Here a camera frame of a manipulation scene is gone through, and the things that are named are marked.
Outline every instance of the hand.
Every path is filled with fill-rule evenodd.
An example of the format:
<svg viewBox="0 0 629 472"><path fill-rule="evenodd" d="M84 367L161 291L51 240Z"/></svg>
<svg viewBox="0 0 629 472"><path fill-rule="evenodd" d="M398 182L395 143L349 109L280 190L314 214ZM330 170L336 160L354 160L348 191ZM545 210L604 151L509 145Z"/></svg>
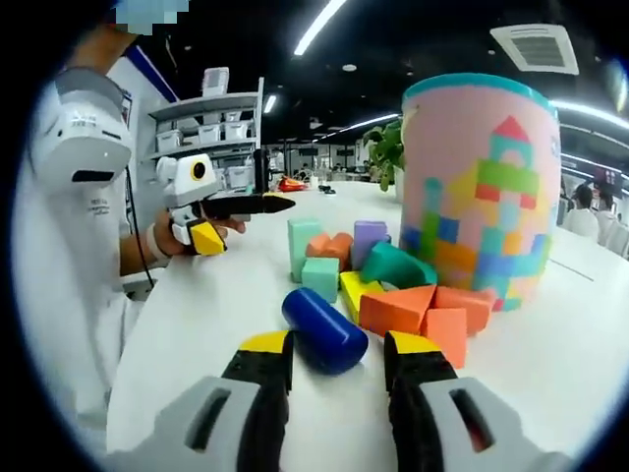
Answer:
<svg viewBox="0 0 629 472"><path fill-rule="evenodd" d="M234 231L238 231L243 234L247 227L242 221L236 221L229 218L221 221L210 221L212 226L216 229L221 238L227 237L227 228L231 228ZM167 256L177 256L183 254L186 250L186 246L175 239L172 228L170 226L170 214L168 211L162 210L155 218L155 242L157 247Z"/></svg>

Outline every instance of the blue stripe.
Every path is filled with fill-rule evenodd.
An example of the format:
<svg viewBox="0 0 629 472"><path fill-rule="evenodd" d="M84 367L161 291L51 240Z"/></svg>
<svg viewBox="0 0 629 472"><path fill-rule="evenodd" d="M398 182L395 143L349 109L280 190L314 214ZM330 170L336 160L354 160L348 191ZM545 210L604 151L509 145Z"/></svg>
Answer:
<svg viewBox="0 0 629 472"><path fill-rule="evenodd" d="M442 76L431 77L421 82L417 82L410 86L402 95L402 103L409 98L430 89L438 89L441 87L490 87L494 89L503 89L526 96L539 106L548 111L555 120L558 120L557 109L548 101L548 99L532 88L499 76L491 76L489 74L444 74Z"/></svg>
<svg viewBox="0 0 629 472"><path fill-rule="evenodd" d="M173 89L166 83L163 77L157 72L155 66L144 55L139 46L132 46L125 54L136 68L143 73L149 82L166 98L170 103L179 101L179 97Z"/></svg>

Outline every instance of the orange object on table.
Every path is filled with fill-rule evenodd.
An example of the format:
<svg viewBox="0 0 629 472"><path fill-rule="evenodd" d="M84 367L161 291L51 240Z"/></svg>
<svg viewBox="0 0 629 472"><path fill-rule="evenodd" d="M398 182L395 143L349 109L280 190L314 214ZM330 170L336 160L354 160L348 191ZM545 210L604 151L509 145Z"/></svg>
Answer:
<svg viewBox="0 0 629 472"><path fill-rule="evenodd" d="M361 297L360 326L380 336L387 331L419 334L435 288L435 285L425 285L384 293L365 293Z"/></svg>
<svg viewBox="0 0 629 472"><path fill-rule="evenodd" d="M338 233L323 248L324 258L336 258L341 271L349 268L350 249L354 238L348 233Z"/></svg>
<svg viewBox="0 0 629 472"><path fill-rule="evenodd" d="M468 335L464 308L429 309L422 322L421 335L439 346L452 367L462 369L465 366Z"/></svg>
<svg viewBox="0 0 629 472"><path fill-rule="evenodd" d="M467 311L468 336L486 328L491 315L494 296L489 291L473 292L461 288L437 287L435 308L464 308Z"/></svg>
<svg viewBox="0 0 629 472"><path fill-rule="evenodd" d="M323 258L323 250L331 241L327 233L321 233L313 237L306 247L306 257Z"/></svg>

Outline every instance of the purple block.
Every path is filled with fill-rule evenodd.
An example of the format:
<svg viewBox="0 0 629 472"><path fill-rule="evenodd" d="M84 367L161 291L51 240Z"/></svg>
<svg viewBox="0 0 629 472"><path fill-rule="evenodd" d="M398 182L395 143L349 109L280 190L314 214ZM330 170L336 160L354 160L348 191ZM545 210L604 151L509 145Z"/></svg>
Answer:
<svg viewBox="0 0 629 472"><path fill-rule="evenodd" d="M354 223L354 244L351 250L352 270L360 270L372 247L380 241L390 243L383 221L356 221Z"/></svg>
<svg viewBox="0 0 629 472"><path fill-rule="evenodd" d="M354 241L384 241L386 223L384 221L356 221L354 223Z"/></svg>

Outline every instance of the potted plant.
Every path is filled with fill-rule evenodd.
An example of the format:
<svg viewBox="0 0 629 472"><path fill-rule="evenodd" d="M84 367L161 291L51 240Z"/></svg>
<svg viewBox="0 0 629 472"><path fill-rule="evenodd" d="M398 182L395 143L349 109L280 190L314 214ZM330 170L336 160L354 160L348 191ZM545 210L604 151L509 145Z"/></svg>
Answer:
<svg viewBox="0 0 629 472"><path fill-rule="evenodd" d="M363 135L363 146L370 153L370 166L382 172L380 189L386 192L391 179L395 179L395 197L402 202L404 196L404 145L402 144L402 120L389 123L384 129L376 126Z"/></svg>

